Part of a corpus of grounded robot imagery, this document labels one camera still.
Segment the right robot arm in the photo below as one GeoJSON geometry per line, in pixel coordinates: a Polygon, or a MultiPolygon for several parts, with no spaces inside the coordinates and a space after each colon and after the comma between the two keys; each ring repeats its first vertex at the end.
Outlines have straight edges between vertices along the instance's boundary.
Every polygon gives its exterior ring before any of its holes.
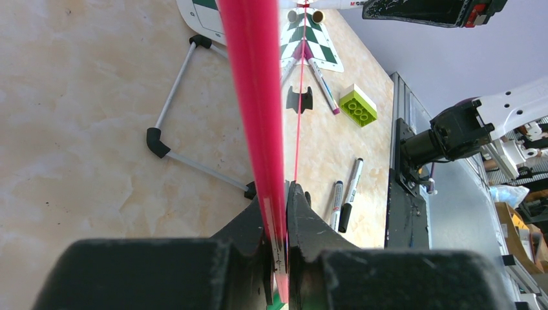
{"type": "MultiPolygon", "coordinates": [[[[484,25],[505,1],[367,1],[363,19],[395,20],[445,28],[484,25]]],[[[419,170],[441,160],[480,152],[512,129],[547,116],[547,78],[501,93],[466,99],[430,120],[430,128],[395,141],[395,170],[417,181],[419,170]]]]}

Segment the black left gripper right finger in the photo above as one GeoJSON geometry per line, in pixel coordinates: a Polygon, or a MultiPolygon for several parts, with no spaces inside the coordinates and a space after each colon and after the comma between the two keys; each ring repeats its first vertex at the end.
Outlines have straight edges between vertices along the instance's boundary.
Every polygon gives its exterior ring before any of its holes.
{"type": "Polygon", "coordinates": [[[361,249],[336,233],[291,183],[291,309],[512,309],[495,266],[470,251],[361,249]]]}

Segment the pink-framed whiteboard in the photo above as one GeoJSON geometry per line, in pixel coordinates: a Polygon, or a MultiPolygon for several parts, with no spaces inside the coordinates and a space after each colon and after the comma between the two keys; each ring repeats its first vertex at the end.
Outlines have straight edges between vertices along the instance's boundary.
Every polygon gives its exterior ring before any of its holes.
{"type": "Polygon", "coordinates": [[[309,285],[299,224],[311,209],[301,186],[286,177],[279,4],[220,1],[218,5],[280,299],[290,309],[307,309],[309,285]]]}

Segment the red marker pen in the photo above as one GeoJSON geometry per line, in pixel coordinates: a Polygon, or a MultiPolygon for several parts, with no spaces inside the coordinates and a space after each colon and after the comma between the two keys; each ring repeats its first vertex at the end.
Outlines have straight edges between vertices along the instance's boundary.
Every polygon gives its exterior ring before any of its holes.
{"type": "Polygon", "coordinates": [[[347,10],[361,8],[368,1],[352,1],[352,0],[318,0],[318,1],[297,1],[297,7],[313,8],[317,10],[347,10]]]}

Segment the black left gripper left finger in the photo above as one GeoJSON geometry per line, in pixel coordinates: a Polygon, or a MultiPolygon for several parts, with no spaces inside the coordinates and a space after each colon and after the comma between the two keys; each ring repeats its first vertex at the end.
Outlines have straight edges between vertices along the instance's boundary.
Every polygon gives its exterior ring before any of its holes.
{"type": "Polygon", "coordinates": [[[208,238],[86,239],[54,264],[35,309],[265,309],[272,257],[257,200],[208,238]]]}

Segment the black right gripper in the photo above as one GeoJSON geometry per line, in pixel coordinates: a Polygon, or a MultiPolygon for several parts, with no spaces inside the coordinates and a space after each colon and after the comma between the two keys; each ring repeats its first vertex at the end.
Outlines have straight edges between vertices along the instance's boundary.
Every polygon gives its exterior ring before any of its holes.
{"type": "Polygon", "coordinates": [[[444,28],[474,28],[501,12],[507,0],[377,0],[367,1],[362,18],[444,28]]]}

